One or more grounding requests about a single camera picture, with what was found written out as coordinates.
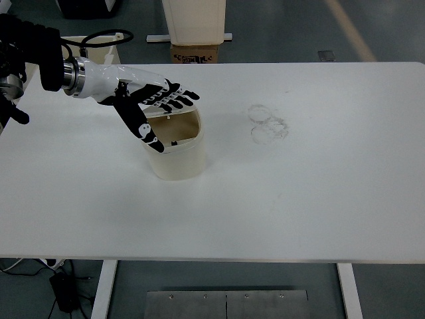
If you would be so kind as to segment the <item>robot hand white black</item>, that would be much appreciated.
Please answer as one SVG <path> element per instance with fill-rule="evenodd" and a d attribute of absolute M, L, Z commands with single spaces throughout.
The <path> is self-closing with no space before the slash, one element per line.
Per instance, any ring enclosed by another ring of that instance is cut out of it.
<path fill-rule="evenodd" d="M 145 113 L 162 115 L 190 110 L 199 99 L 195 92 L 159 74 L 117 64 L 100 65 L 86 58 L 81 61 L 84 83 L 76 96 L 113 106 L 130 132 L 157 153 L 164 152 L 165 146 Z"/>

